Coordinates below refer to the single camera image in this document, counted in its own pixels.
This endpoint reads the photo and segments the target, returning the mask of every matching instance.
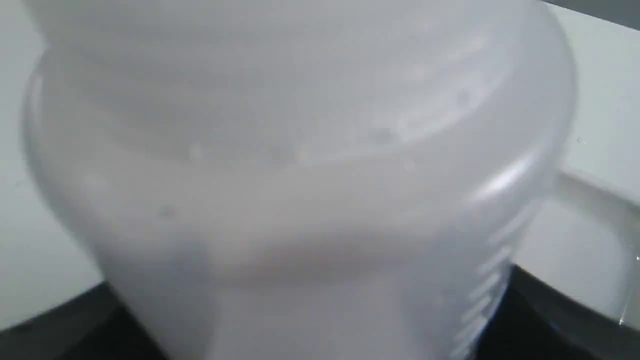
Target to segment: translucent plastic container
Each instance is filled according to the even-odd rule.
[[[472,353],[573,114],[542,4],[26,2],[33,175],[172,359]]]

